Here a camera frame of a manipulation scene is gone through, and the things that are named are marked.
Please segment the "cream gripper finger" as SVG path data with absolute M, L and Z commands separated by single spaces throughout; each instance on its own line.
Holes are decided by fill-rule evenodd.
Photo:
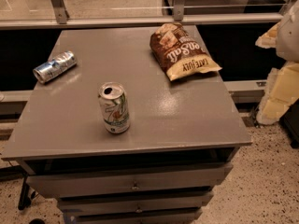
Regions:
M 256 120 L 272 125 L 299 99 L 299 63 L 286 62 L 268 74 L 264 96 L 258 106 Z
M 277 46 L 279 22 L 272 26 L 267 32 L 259 36 L 255 42 L 257 47 L 271 49 Z

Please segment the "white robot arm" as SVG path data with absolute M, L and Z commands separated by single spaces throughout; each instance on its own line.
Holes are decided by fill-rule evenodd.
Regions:
M 263 49 L 274 48 L 276 55 L 286 61 L 280 69 L 271 69 L 258 106 L 257 121 L 271 125 L 299 99 L 299 1 L 280 22 L 260 36 L 255 45 Z

